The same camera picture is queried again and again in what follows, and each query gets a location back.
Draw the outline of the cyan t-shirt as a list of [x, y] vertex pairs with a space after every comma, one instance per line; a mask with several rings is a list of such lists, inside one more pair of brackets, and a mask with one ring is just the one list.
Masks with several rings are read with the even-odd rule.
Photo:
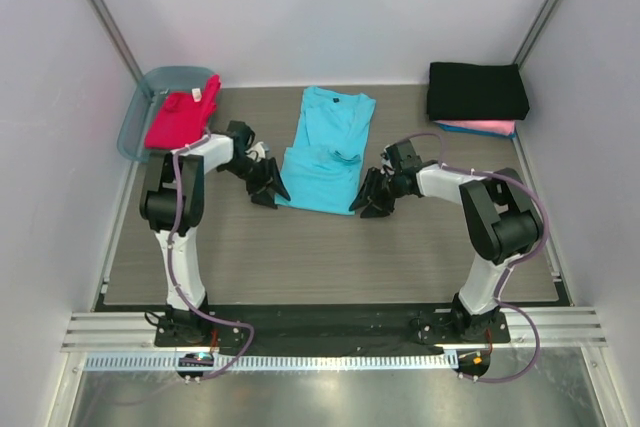
[[290, 198], [278, 195], [276, 204], [351, 215], [375, 108], [376, 100], [364, 93], [306, 88], [295, 138], [281, 169]]

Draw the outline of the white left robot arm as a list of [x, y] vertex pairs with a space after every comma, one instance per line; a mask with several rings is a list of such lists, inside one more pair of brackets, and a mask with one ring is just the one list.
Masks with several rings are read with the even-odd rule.
[[160, 246], [168, 291], [164, 313], [148, 312], [159, 347], [198, 347], [212, 339], [208, 295], [200, 275], [197, 230], [205, 210], [205, 180], [212, 171], [229, 172], [245, 182], [252, 203], [275, 209], [275, 198], [289, 193], [277, 161], [255, 132], [232, 121], [223, 132], [205, 132], [182, 148], [149, 154], [139, 211]]

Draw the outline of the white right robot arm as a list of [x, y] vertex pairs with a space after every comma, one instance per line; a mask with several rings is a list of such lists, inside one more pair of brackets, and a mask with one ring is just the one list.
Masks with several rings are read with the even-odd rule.
[[543, 240], [545, 225], [533, 192], [512, 168], [466, 171], [425, 162], [406, 138], [385, 147], [381, 165], [367, 170], [349, 209], [363, 218], [387, 217], [395, 202], [409, 195], [462, 207], [475, 256], [451, 302], [449, 327], [458, 340], [474, 342], [498, 320], [513, 265]]

